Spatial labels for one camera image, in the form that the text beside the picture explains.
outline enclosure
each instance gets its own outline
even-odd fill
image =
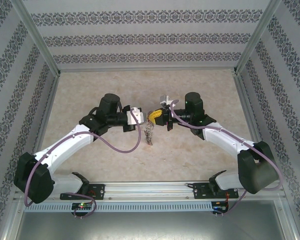
[[[186,185],[237,160],[178,125],[155,125],[149,145],[143,124],[133,153],[97,140],[56,171],[105,184],[93,216],[74,219],[73,201],[58,195],[23,205],[13,183],[20,155],[62,138],[105,94],[149,113],[162,95],[183,108],[189,92],[223,127],[270,145],[282,189],[247,194],[214,217],[200,207],[211,199]],[[113,127],[104,138],[127,150],[138,133]],[[0,239],[229,235],[300,239],[300,0],[0,0]]]

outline yellow object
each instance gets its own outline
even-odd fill
[[[158,109],[158,110],[155,110],[153,111],[149,116],[148,116],[148,119],[150,122],[152,122],[153,124],[156,124],[156,118],[157,117],[160,117],[162,114],[162,110],[161,109]]]

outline patterned wallpaper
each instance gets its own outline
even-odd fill
[[[268,3],[24,1],[58,67],[78,71],[234,67]]]
[[[9,0],[0,0],[0,226],[17,159],[33,152],[55,77]]]
[[[283,0],[241,73],[262,139],[272,143],[300,233],[300,0]]]

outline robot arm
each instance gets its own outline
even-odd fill
[[[99,107],[93,108],[74,129],[56,143],[34,155],[27,152],[21,155],[16,167],[14,184],[25,192],[31,171],[45,156],[35,169],[28,189],[28,197],[34,203],[43,202],[51,194],[70,192],[85,195],[87,188],[84,185],[87,180],[82,175],[76,172],[70,175],[56,175],[54,172],[75,152],[97,139],[90,133],[101,136],[109,128],[117,126],[123,127],[123,132],[130,132],[136,129],[135,119],[139,124],[145,122],[146,116],[141,108],[130,108],[128,105],[121,109],[122,111],[117,112],[120,106],[120,98],[108,93],[101,99]]]
[[[216,144],[237,159],[238,171],[221,171],[209,179],[210,189],[214,193],[219,190],[244,188],[255,194],[279,178],[273,166],[250,148],[255,148],[275,163],[268,144],[245,140],[223,128],[215,119],[205,114],[203,101],[198,93],[189,92],[185,95],[185,109],[174,110],[177,116],[171,111],[173,101],[168,96],[162,96],[160,103],[163,108],[148,116],[154,124],[167,125],[168,131],[173,129],[174,123],[188,127],[194,135]],[[180,123],[177,117],[186,124]]]

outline beige floor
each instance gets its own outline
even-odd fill
[[[164,94],[180,100],[176,109],[184,108],[188,92],[200,93],[207,114],[250,139],[230,70],[79,72],[61,74],[42,148],[67,134],[106,93],[117,94],[123,106],[142,107],[147,113],[161,107],[159,98]],[[103,137],[128,150],[135,145],[138,132],[123,133],[121,127],[115,127]],[[221,170],[237,167],[237,160],[221,148],[181,126],[170,132],[156,126],[152,142],[153,146],[147,145],[142,133],[139,148],[121,154],[97,140],[65,161],[56,173],[75,171],[94,182],[186,181],[207,180]]]

